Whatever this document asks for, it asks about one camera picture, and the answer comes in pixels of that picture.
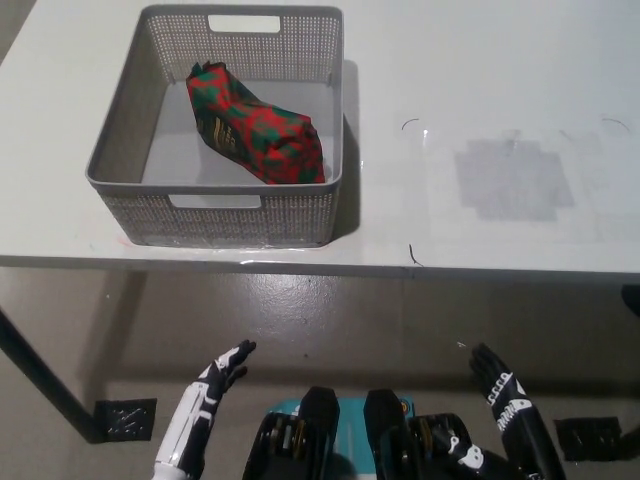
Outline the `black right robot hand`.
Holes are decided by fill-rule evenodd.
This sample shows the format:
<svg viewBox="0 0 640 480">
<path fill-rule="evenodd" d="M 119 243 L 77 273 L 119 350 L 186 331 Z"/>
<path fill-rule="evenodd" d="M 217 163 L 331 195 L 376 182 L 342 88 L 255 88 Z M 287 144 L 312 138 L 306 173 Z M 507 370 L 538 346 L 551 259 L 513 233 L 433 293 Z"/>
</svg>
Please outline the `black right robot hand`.
<svg viewBox="0 0 640 480">
<path fill-rule="evenodd" d="M 514 372 L 484 343 L 473 348 L 469 365 L 491 409 L 506 456 L 451 435 L 446 459 L 452 467 L 474 479 L 564 479 L 542 416 Z"/>
</svg>

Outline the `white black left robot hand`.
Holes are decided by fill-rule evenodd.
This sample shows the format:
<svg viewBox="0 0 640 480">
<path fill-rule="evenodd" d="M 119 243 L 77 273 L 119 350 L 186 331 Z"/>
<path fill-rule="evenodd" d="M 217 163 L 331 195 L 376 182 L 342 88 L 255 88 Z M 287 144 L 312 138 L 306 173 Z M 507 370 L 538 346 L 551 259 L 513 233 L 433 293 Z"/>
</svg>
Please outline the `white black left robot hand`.
<svg viewBox="0 0 640 480">
<path fill-rule="evenodd" d="M 184 391 L 157 452 L 153 480 L 199 479 L 217 410 L 256 343 L 244 340 L 214 359 Z"/>
</svg>

